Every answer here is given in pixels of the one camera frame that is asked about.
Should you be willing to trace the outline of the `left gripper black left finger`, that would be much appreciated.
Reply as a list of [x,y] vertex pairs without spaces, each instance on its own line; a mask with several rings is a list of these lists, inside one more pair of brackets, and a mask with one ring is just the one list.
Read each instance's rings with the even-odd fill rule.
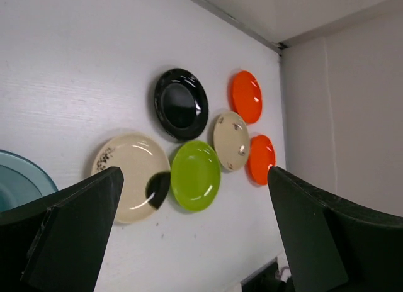
[[109,167],[1,213],[1,291],[94,291],[123,187]]

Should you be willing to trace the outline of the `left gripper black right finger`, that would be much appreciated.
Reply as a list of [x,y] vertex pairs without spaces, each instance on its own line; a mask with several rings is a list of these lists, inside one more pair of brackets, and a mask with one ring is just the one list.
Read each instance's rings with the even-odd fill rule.
[[281,167],[268,187],[296,291],[402,291],[402,218]]

